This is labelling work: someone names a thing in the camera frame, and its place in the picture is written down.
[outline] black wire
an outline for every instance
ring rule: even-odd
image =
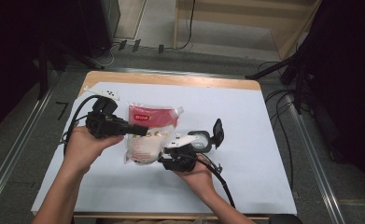
[[[87,115],[85,115],[85,116],[83,116],[83,117],[81,117],[79,119],[76,119],[75,122],[80,121],[81,119],[85,119],[86,117],[87,117]]]
[[[220,173],[219,168],[205,154],[200,153],[200,155],[202,155],[203,157],[205,157],[205,159],[208,160],[211,163],[211,165],[214,168],[214,170],[216,170],[217,172]]]
[[[182,50],[184,49],[188,43],[190,42],[191,40],[191,25],[193,23],[193,14],[194,14],[194,6],[196,5],[196,0],[193,0],[193,7],[191,8],[191,14],[190,14],[190,25],[189,25],[189,38],[188,38],[188,41],[186,42],[186,44],[182,47],[179,47],[179,48],[176,48],[176,49],[173,49],[173,48],[168,48],[168,49],[173,49],[173,50]]]
[[[290,94],[290,92],[287,92],[287,93],[284,93],[277,101],[277,104],[275,106],[275,110],[276,110],[276,113],[277,113],[277,116],[279,117],[279,110],[278,110],[278,105],[279,103],[281,102],[282,98],[286,97],[288,94]],[[291,190],[293,190],[293,159],[292,159],[292,152],[291,152],[291,149],[290,149],[290,144],[289,144],[289,139],[288,139],[288,136],[287,136],[287,133],[284,129],[284,125],[281,121],[281,119],[278,119],[278,122],[280,123],[280,126],[281,126],[281,130],[285,136],[285,140],[287,142],[287,147],[288,147],[288,155],[289,155],[289,166],[290,166],[290,182],[289,182],[289,187]]]
[[[286,103],[284,104],[283,106],[281,106],[279,109],[282,109],[283,107],[286,106],[286,108],[284,108],[284,110],[279,113],[279,116],[281,116],[282,114],[284,114],[286,111],[288,111],[289,107],[293,105],[293,102],[290,102],[290,103]],[[280,119],[279,116],[277,116],[277,113],[274,113],[274,115],[270,118],[270,120],[272,120],[274,117],[275,117],[275,121],[274,121],[274,124],[273,124],[273,130],[274,130],[274,127],[275,127],[275,124],[277,123],[277,121]]]
[[[95,55],[93,57],[91,57],[92,59],[97,59],[101,56],[103,56],[108,50],[112,49],[113,46],[111,46],[109,49],[103,49],[98,55]]]
[[[86,98],[80,105],[79,107],[77,108],[77,111],[75,112],[74,116],[72,117],[71,119],[71,123],[69,124],[69,127],[68,127],[68,131],[66,131],[66,135],[65,135],[65,143],[63,144],[63,154],[65,155],[65,152],[66,152],[66,147],[68,145],[68,142],[69,142],[69,138],[71,137],[71,133],[72,133],[72,130],[74,129],[75,127],[75,123],[77,122],[77,115],[79,114],[80,110],[82,109],[82,107],[87,103],[89,102],[89,100],[93,99],[93,98],[97,98],[99,99],[101,96],[99,95],[92,95],[92,96],[89,96],[88,98]]]
[[[131,44],[126,44],[127,47],[134,47],[134,45]],[[140,49],[159,49],[159,48],[154,48],[154,47],[146,47],[146,46],[139,46],[138,48]]]
[[[197,158],[194,158],[194,157],[191,157],[191,156],[188,156],[188,155],[184,155],[184,154],[178,154],[178,156],[180,156],[180,157],[186,157],[186,158],[190,158],[192,160],[195,160],[195,161],[203,164],[209,171],[211,171],[212,174],[214,174],[217,177],[217,179],[220,181],[220,183],[222,184],[222,187],[225,190],[226,195],[228,196],[228,199],[229,199],[229,202],[230,202],[231,206],[233,208],[235,208],[235,205],[234,205],[234,201],[232,199],[231,192],[229,191],[229,188],[228,188],[228,184],[226,183],[225,179],[223,179],[222,176],[220,176],[220,173],[218,173],[214,168],[212,168],[210,165],[208,165],[207,163],[205,163],[202,160],[199,160]]]
[[[273,91],[271,93],[269,93],[269,95],[267,95],[264,103],[267,104],[267,102],[272,99],[273,97],[275,97],[277,94],[281,93],[281,92],[294,92],[294,90],[281,90],[281,91]]]

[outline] wooden table edge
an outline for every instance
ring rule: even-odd
[[[189,75],[164,75],[129,72],[91,71],[86,75],[79,96],[84,88],[92,87],[98,82],[118,82],[136,84],[178,85],[207,88],[229,88],[240,90],[260,91],[260,84],[255,80],[230,79],[223,77],[199,77]]]
[[[269,219],[270,214],[244,214],[250,219]],[[200,217],[204,217],[208,220],[218,220],[214,214],[169,214],[169,213],[114,213],[114,212],[102,212],[102,213],[91,213],[91,212],[75,212],[74,217],[96,217],[96,218],[118,218],[118,219],[162,219],[162,220],[196,220]]]

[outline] wooden cabinet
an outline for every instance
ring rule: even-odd
[[[307,32],[320,0],[196,0],[194,18],[244,26],[255,26],[271,30],[274,43],[281,59],[287,58],[291,50]],[[192,0],[177,0],[175,5],[174,47],[176,47],[178,22],[189,20]]]

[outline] metal rail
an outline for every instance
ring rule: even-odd
[[[290,97],[287,96],[288,102],[292,102]],[[325,205],[327,206],[328,212],[330,214],[330,219],[333,224],[344,224],[344,218],[336,196],[330,186],[330,182],[322,168],[321,162],[316,155],[316,148],[311,141],[310,135],[306,129],[302,115],[299,115],[293,106],[290,107],[290,112],[298,128],[298,131],[302,135],[302,141],[304,148],[306,149],[308,161],[313,169],[314,176],[316,178],[316,183],[318,184],[319,190],[321,191],[322,198]]]
[[[34,127],[36,126],[40,116],[42,115],[46,105],[48,104],[52,90],[54,88],[55,83],[58,81],[58,78],[59,77],[57,73],[54,71],[53,72],[54,80],[50,82],[52,84],[50,84],[49,89],[42,98],[42,100],[36,102],[28,120],[25,121],[24,126],[22,127],[18,137],[16,138],[4,162],[2,163],[0,167],[0,194],[4,189],[4,186],[7,183],[8,178],[13,172],[13,169],[16,166]]]

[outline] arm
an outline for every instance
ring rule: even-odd
[[[215,191],[211,172],[201,163],[189,173],[175,172],[191,190],[211,209],[223,224],[253,224],[252,220],[238,212]]]
[[[123,136],[96,139],[86,127],[76,127],[72,131],[63,164],[32,223],[71,223],[83,176],[105,148],[121,140]]]

